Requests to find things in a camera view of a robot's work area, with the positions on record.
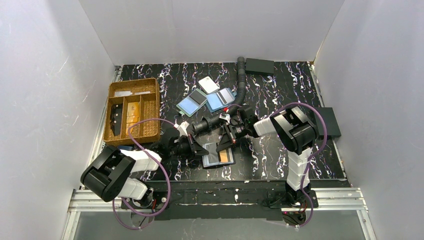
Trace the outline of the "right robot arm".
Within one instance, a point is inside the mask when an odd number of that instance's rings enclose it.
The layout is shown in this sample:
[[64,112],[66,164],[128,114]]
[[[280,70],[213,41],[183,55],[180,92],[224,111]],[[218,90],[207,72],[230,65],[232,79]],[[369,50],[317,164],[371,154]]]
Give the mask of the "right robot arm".
[[246,135],[260,138],[277,134],[289,158],[286,191],[294,195],[301,191],[308,193],[310,180],[307,164],[319,136],[316,125],[298,106],[289,106],[261,120],[249,106],[238,107],[236,112],[238,119],[227,118],[223,124],[223,134],[216,151],[231,148]]

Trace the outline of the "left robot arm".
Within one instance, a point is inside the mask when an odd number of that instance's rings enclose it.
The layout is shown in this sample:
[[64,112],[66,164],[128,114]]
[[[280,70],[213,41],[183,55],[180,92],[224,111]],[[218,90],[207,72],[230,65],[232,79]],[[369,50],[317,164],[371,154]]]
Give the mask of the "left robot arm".
[[235,163],[231,149],[220,149],[217,143],[200,145],[190,134],[182,135],[168,128],[146,150],[127,151],[106,146],[86,168],[80,182],[105,202],[116,197],[144,200],[153,189],[143,181],[133,179],[134,172],[156,171],[163,160],[181,159],[203,168],[218,168]]

